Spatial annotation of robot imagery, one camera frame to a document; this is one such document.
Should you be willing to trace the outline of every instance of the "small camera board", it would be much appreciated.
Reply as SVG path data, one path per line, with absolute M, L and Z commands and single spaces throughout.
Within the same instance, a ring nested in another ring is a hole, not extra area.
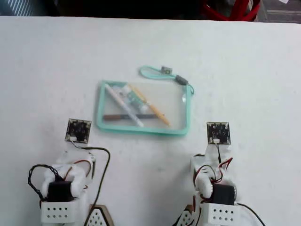
M 208 144 L 230 145 L 228 122 L 207 122 Z
M 65 141 L 70 141 L 71 137 L 76 137 L 76 140 L 73 140 L 73 142 L 87 144 L 91 124 L 91 121 L 69 119 Z

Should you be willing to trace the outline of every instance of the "white 3d-printed part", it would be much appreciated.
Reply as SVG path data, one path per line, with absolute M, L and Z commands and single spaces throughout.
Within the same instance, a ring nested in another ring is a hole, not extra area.
M 188 225 L 189 223 L 191 223 L 191 221 L 192 221 L 192 215 L 189 213 L 189 211 L 185 210 L 180 216 L 177 226 Z
M 231 205 L 204 203 L 201 221 L 209 225 L 238 226 L 240 225 L 239 208 Z
M 107 226 L 100 209 L 94 209 L 89 217 L 87 226 Z
M 77 200 L 71 202 L 42 202 L 42 223 L 75 223 L 77 217 Z

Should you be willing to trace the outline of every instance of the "yellow pencil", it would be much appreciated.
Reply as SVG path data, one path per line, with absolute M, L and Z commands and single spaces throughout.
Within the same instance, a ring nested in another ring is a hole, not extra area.
M 147 104 L 150 109 L 160 118 L 167 126 L 170 126 L 168 119 L 162 114 L 153 104 L 151 104 L 146 97 L 134 86 L 128 84 L 131 90 L 145 103 Z

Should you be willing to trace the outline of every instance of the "white tabletop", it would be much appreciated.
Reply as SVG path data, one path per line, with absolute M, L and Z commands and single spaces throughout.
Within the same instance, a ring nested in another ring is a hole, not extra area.
M 99 204 L 115 225 L 175 222 L 192 200 L 189 163 L 205 152 L 206 121 L 230 123 L 241 202 L 266 225 L 299 224 L 300 37 L 297 24 L 0 17 L 1 225 L 40 225 L 28 170 L 72 150 L 68 118 L 95 120 L 101 80 L 145 81 L 141 65 L 170 66 L 194 86 L 191 128 L 159 137 L 93 125 L 90 145 L 112 154 Z M 33 177 L 40 186 L 42 170 Z M 247 211 L 243 222 L 259 225 Z

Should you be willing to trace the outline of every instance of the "transparent pencil case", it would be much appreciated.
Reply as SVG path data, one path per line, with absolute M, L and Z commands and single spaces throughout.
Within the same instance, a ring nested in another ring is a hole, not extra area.
M 190 127 L 189 85 L 103 81 L 96 124 L 101 130 L 185 135 Z

